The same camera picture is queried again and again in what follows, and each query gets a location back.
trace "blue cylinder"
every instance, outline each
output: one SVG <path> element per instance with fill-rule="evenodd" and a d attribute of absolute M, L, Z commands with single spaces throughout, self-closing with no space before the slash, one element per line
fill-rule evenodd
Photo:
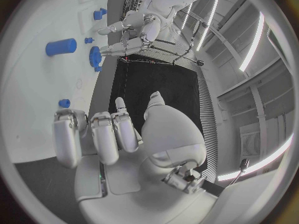
<path fill-rule="evenodd" d="M 77 42 L 74 38 L 49 42 L 46 46 L 48 56 L 54 56 L 64 53 L 73 53 L 77 49 Z"/>
<path fill-rule="evenodd" d="M 63 107 L 63 108 L 69 108 L 70 105 L 71 105 L 71 102 L 70 102 L 69 99 L 63 99 L 63 100 L 60 100 L 60 101 L 58 102 L 58 104 L 59 104 L 60 107 Z"/>

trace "fluorescent light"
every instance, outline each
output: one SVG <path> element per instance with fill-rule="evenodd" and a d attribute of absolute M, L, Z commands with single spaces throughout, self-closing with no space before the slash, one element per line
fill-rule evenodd
<path fill-rule="evenodd" d="M 209 30 L 209 26 L 211 25 L 211 22 L 212 22 L 213 17 L 214 17 L 214 13 L 215 13 L 215 10 L 216 10 L 218 1 L 219 1 L 219 0 L 215 0 L 214 6 L 213 6 L 213 9 L 212 9 L 212 13 L 211 13 L 210 18 L 209 18 L 209 21 L 208 21 L 208 27 L 204 30 L 204 32 L 203 32 L 203 34 L 202 34 L 202 36 L 201 36 L 200 42 L 199 42 L 199 44 L 198 44 L 198 46 L 197 46 L 197 48 L 196 48 L 196 51 L 199 51 L 199 49 L 200 49 L 200 47 L 201 47 L 201 45 L 202 45 L 202 43 L 203 43 L 203 40 L 205 39 L 205 36 L 207 35 L 207 32 L 208 32 L 208 30 Z"/>
<path fill-rule="evenodd" d="M 243 61 L 242 65 L 240 66 L 240 70 L 241 71 L 245 71 L 246 67 L 248 66 L 249 62 L 251 61 L 258 45 L 259 45 L 259 41 L 260 41 L 260 38 L 262 36 L 262 32 L 263 32 L 263 26 L 264 26 L 264 20 L 265 20 L 265 17 L 264 15 L 260 12 L 260 19 L 259 19 L 259 25 L 258 25 L 258 29 L 257 29 L 257 32 L 255 34 L 255 37 L 253 39 L 253 42 L 251 44 L 251 47 L 246 55 L 246 58 L 245 60 Z"/>
<path fill-rule="evenodd" d="M 190 13 L 190 11 L 191 11 L 192 4 L 193 4 L 193 3 L 191 3 L 191 4 L 189 5 L 189 9 L 188 9 L 188 12 L 187 12 L 187 14 L 186 14 L 186 17 L 185 17 L 185 20 L 184 20 L 184 23 L 183 23 L 183 26 L 182 26 L 182 30 L 184 29 L 185 24 L 186 24 L 186 22 L 187 22 L 187 19 L 188 19 L 188 17 L 189 17 L 189 13 Z"/>
<path fill-rule="evenodd" d="M 265 158 L 264 160 L 262 160 L 261 162 L 258 162 L 257 164 L 249 167 L 246 171 L 246 173 L 243 173 L 241 176 L 250 174 L 252 172 L 257 171 L 258 169 L 265 167 L 266 165 L 268 165 L 269 163 L 271 163 L 272 161 L 274 161 L 275 159 L 277 159 L 280 155 L 282 155 L 290 146 L 291 142 L 292 142 L 292 138 L 293 138 L 292 134 L 289 139 L 283 144 L 283 146 L 281 146 L 276 152 L 274 152 L 273 154 L 271 154 L 269 157 Z M 237 177 L 237 175 L 239 174 L 239 172 L 234 172 L 234 173 L 229 173 L 226 175 L 221 175 L 218 177 L 219 181 L 224 181 L 224 180 L 228 180 L 228 179 L 233 179 L 235 177 Z"/>

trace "corrugated panel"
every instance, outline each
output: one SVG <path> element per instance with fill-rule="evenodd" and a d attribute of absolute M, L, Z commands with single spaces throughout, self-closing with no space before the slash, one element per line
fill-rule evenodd
<path fill-rule="evenodd" d="M 153 46 L 164 49 L 170 52 L 177 53 L 178 55 L 184 54 L 186 49 L 189 47 L 185 38 L 181 36 L 181 31 L 175 25 L 169 28 L 169 32 L 172 34 L 175 45 L 168 44 L 165 42 L 154 41 Z M 168 63 L 172 63 L 176 55 L 169 54 L 164 51 L 149 48 L 146 51 L 139 53 L 140 55 L 156 58 L 163 60 Z M 205 137 L 205 142 L 207 146 L 207 160 L 208 168 L 202 172 L 202 176 L 208 181 L 214 183 L 216 181 L 217 174 L 217 163 L 218 163 L 218 141 L 217 141 L 217 127 L 215 121 L 214 110 L 212 106 L 212 100 L 210 97 L 210 92 L 206 84 L 206 80 L 199 66 L 196 65 L 196 57 L 193 51 L 190 51 L 186 55 L 188 59 L 180 58 L 176 61 L 176 65 L 185 67 L 197 73 L 198 78 L 198 88 L 199 88 L 199 101 L 200 101 L 200 120 L 203 128 L 203 134 Z"/>

